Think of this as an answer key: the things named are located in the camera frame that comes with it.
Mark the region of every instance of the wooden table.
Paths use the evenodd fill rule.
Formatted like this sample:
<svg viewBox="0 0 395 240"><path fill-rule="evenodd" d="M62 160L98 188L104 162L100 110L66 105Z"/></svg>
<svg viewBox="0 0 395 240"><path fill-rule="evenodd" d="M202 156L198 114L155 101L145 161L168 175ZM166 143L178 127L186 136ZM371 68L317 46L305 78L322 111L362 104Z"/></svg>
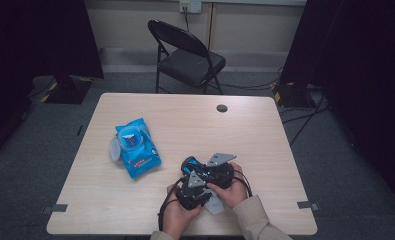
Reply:
<svg viewBox="0 0 395 240"><path fill-rule="evenodd" d="M228 111L221 113L217 106ZM162 159L161 166L132 180L122 161L113 162L109 143L115 126L143 117ZM307 201L274 101L268 97L103 94L92 116L57 204L50 234L149 235L166 187L181 177L188 156L202 163L214 153L237 155L253 194L272 224L290 235L311 235L317 226ZM206 210L185 235L241 235L229 209Z"/></svg>

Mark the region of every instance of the sleeve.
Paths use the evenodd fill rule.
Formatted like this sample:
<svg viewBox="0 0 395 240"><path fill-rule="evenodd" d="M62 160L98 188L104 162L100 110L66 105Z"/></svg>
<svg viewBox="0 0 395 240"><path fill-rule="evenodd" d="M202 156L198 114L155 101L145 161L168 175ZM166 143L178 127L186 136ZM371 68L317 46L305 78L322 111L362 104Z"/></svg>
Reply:
<svg viewBox="0 0 395 240"><path fill-rule="evenodd" d="M246 240L289 240L288 235L270 224L259 196L253 196L232 209L241 233Z"/></svg>
<svg viewBox="0 0 395 240"><path fill-rule="evenodd" d="M171 236L164 232L154 231L150 240L174 240Z"/></svg>

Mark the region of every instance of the plastic package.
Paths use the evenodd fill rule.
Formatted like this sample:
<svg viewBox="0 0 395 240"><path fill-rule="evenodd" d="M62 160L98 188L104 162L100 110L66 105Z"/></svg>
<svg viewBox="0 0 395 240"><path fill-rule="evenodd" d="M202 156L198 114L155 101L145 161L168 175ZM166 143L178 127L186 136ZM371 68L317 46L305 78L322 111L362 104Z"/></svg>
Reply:
<svg viewBox="0 0 395 240"><path fill-rule="evenodd" d="M116 126L116 131L116 138L110 143L112 159L122 156L132 179L162 163L143 118Z"/></svg>

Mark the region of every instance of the hand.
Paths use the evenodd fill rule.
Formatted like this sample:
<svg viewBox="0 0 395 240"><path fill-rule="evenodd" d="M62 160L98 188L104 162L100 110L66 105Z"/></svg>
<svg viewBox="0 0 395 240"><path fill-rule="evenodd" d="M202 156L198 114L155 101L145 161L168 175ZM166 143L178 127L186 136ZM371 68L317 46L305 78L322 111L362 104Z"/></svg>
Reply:
<svg viewBox="0 0 395 240"><path fill-rule="evenodd" d="M167 188L167 192L172 189L173 185ZM176 198L175 189L169 197L168 205L166 206L163 216L163 232L178 240L182 233L188 228L191 221L200 214L201 206L197 206L193 210L186 210L181 206Z"/></svg>
<svg viewBox="0 0 395 240"><path fill-rule="evenodd" d="M231 163L234 169L234 177L243 179L243 175L237 173L236 171L243 172L241 167L236 163ZM208 183L207 187L212 189L220 199L230 208L234 208L237 204L247 199L247 189L239 182L237 179L233 179L231 186L227 189L222 189L213 183Z"/></svg>

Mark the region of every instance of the gray metal part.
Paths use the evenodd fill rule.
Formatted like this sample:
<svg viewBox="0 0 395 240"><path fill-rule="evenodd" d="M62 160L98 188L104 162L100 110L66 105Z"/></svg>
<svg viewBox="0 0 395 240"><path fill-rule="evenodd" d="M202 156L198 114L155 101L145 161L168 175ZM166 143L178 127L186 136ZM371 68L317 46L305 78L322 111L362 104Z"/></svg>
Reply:
<svg viewBox="0 0 395 240"><path fill-rule="evenodd" d="M213 192L210 189L205 189L205 193L212 193L212 196L210 197L209 201L204 204L204 207L212 214L216 215L225 210L223 203L221 200L218 198L215 192Z"/></svg>
<svg viewBox="0 0 395 240"><path fill-rule="evenodd" d="M213 197L217 197L218 196L218 194L216 194L214 191L212 191L212 189L210 189L210 188L205 188L205 189L203 189L203 191L204 191L204 193L212 193L212 196Z"/></svg>
<svg viewBox="0 0 395 240"><path fill-rule="evenodd" d="M206 167L216 167L219 165L222 165L234 158L236 158L237 155L233 154L225 154L225 153L215 153L213 154L212 158L207 162Z"/></svg>
<svg viewBox="0 0 395 240"><path fill-rule="evenodd" d="M194 171L190 173L190 179L188 180L188 187L203 187L206 185L206 182L203 181Z"/></svg>

